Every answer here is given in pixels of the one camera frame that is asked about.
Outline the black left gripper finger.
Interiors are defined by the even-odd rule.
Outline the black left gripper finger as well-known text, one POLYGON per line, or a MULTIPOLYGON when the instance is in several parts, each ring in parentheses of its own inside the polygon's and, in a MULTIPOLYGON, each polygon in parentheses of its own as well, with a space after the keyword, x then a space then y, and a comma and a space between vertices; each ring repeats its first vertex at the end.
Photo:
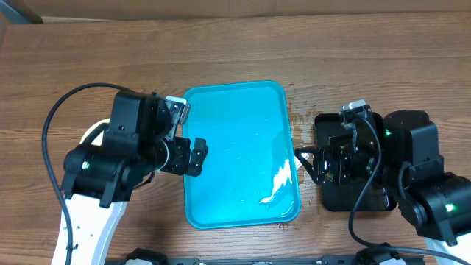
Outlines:
POLYGON ((202 162, 188 163, 185 166, 184 175, 198 177, 202 173, 202 162))
POLYGON ((202 164, 208 154, 208 146, 203 138, 195 138, 194 148, 191 153, 192 164, 202 164))

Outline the green yellow sponge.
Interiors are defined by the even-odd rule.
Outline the green yellow sponge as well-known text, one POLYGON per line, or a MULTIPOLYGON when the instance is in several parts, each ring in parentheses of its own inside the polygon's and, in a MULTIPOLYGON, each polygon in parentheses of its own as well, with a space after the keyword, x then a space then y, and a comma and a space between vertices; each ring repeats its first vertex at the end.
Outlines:
POLYGON ((327 173, 325 174, 325 179, 328 180, 328 181, 330 181, 330 182, 332 182, 332 183, 334 183, 334 182, 336 181, 335 175, 332 174, 332 173, 330 173, 330 172, 327 172, 327 173))

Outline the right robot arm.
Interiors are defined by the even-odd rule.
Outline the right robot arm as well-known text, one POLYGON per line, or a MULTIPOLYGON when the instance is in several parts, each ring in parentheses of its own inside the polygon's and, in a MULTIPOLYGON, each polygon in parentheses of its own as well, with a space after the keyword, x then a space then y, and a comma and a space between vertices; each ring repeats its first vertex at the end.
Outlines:
POLYGON ((352 264, 409 264, 426 255, 438 264, 470 263, 470 179, 445 171, 438 128, 425 111, 382 117, 365 105, 316 120, 329 121, 327 143, 298 148, 294 155, 318 186, 360 184, 354 196, 335 193, 351 203, 348 230, 364 247, 352 264), (380 197, 396 203, 425 249, 373 243, 355 233, 357 212, 380 197))

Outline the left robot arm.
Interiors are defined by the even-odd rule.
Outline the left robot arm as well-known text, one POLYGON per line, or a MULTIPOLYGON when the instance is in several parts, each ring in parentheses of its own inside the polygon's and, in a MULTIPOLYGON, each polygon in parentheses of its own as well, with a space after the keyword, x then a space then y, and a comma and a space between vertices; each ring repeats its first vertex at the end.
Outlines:
POLYGON ((175 135, 185 99, 120 91, 110 120, 89 129, 65 157, 64 202, 53 264, 103 264, 132 192, 158 171, 197 177, 208 146, 175 135))

